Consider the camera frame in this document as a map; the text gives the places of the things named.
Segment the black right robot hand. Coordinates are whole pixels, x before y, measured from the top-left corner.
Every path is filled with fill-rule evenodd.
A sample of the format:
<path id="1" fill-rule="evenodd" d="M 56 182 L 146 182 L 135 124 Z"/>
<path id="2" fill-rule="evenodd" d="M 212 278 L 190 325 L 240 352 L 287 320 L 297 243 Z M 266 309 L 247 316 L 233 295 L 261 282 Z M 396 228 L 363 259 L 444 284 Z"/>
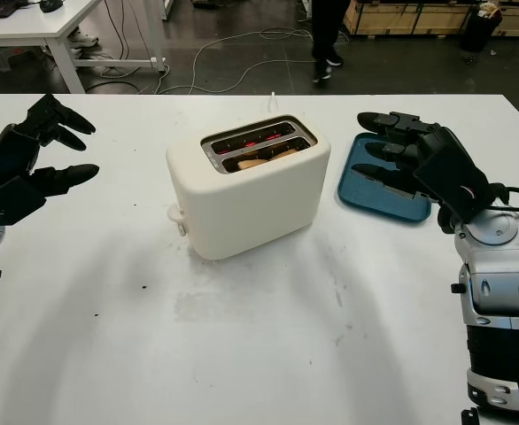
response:
<path id="1" fill-rule="evenodd" d="M 352 169 L 388 189 L 437 203 L 444 233 L 452 234 L 457 224 L 469 223 L 491 205 L 487 177 L 448 127 L 402 112 L 361 112 L 357 120 L 383 138 L 368 143 L 366 152 L 396 168 L 357 164 Z"/>

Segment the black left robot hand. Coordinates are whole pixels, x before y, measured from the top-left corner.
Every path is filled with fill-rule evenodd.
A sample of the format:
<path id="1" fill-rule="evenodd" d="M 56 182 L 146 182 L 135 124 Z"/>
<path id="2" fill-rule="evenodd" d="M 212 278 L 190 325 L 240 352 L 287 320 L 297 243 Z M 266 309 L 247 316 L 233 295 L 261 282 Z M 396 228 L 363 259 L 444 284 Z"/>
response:
<path id="1" fill-rule="evenodd" d="M 64 195 L 72 187 L 95 177 L 99 167 L 93 164 L 35 168 L 39 150 L 53 141 L 75 151 L 85 151 L 79 133 L 92 135 L 96 128 L 73 109 L 47 94 L 33 104 L 19 124 L 10 124 L 0 135 L 0 186 L 20 177 L 44 197 Z"/>

